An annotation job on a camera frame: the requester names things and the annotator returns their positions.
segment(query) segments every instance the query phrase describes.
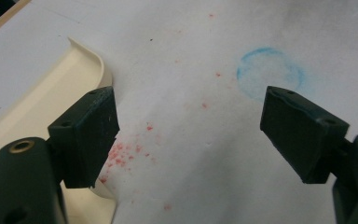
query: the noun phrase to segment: curved plastic lip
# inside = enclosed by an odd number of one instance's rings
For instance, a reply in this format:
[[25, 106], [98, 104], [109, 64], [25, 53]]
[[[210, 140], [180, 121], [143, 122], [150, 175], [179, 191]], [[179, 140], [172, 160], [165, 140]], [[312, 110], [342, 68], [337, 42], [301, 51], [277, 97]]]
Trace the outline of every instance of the curved plastic lip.
[[29, 136], [48, 138], [48, 126], [81, 96], [112, 85], [102, 58], [68, 37], [62, 57], [0, 118], [0, 148]]

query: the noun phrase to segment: white surface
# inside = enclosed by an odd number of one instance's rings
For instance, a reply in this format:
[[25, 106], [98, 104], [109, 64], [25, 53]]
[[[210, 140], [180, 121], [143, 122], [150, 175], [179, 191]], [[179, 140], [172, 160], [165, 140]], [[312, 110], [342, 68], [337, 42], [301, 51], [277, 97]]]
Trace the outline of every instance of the white surface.
[[66, 189], [61, 183], [69, 224], [111, 223], [116, 209], [114, 196], [97, 180], [97, 196], [90, 189]]
[[[0, 29], [0, 111], [63, 53], [67, 35], [114, 75], [114, 149], [129, 151], [101, 173], [117, 195], [114, 223], [335, 222], [334, 178], [302, 185], [259, 131], [262, 102], [240, 88], [237, 69], [256, 49], [281, 52], [252, 58], [242, 73], [256, 78], [251, 92], [294, 86], [346, 120], [352, 140], [358, 1], [33, 1]], [[286, 63], [304, 73], [301, 85], [269, 73]]]

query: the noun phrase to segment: blue circle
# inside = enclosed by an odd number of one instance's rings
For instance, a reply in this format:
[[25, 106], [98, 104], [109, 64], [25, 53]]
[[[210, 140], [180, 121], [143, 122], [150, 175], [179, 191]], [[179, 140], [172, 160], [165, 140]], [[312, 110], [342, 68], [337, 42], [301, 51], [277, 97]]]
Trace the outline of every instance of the blue circle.
[[267, 86], [296, 91], [303, 79], [302, 69], [273, 48], [256, 49], [245, 54], [237, 70], [241, 91], [260, 102], [264, 101]]

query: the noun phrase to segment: red stain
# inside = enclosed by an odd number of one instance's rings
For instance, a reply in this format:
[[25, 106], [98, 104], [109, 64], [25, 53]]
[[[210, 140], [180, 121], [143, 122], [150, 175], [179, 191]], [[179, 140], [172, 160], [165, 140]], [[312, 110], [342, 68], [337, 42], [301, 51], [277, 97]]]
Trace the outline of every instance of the red stain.
[[153, 125], [152, 125], [151, 123], [147, 122], [147, 127], [146, 127], [146, 129], [147, 129], [148, 131], [152, 131], [152, 130], [153, 130]]
[[107, 181], [107, 178], [108, 178], [107, 175], [103, 175], [103, 176], [100, 177], [100, 180], [104, 184]]
[[119, 144], [117, 144], [117, 149], [118, 149], [118, 150], [123, 149], [123, 143], [119, 143]]
[[171, 209], [172, 209], [172, 206], [170, 204], [168, 204], [168, 203], [164, 204], [164, 210], [165, 211], [171, 211]]
[[110, 161], [114, 160], [116, 157], [118, 156], [118, 154], [114, 151], [110, 151], [109, 154], [108, 154], [108, 159]]
[[140, 153], [141, 152], [141, 150], [142, 150], [142, 147], [141, 146], [139, 146], [139, 145], [136, 145], [136, 152], [137, 153]]
[[121, 167], [124, 167], [126, 165], [126, 162], [121, 159], [116, 159], [116, 165], [120, 165]]

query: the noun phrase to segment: screw hole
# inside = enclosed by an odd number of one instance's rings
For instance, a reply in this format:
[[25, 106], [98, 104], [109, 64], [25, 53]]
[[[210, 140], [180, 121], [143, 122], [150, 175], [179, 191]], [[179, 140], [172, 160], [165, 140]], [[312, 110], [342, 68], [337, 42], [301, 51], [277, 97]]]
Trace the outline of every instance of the screw hole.
[[64, 122], [61, 124], [62, 127], [69, 127], [69, 126], [71, 126], [71, 125], [72, 125], [71, 120], [64, 121]]
[[24, 140], [24, 141], [17, 142], [13, 146], [11, 146], [9, 152], [22, 153], [28, 149], [31, 149], [33, 146], [34, 146], [34, 141]]
[[24, 219], [27, 218], [27, 215], [28, 215], [27, 211], [24, 207], [16, 208], [5, 216], [5, 223], [6, 224], [21, 223]]

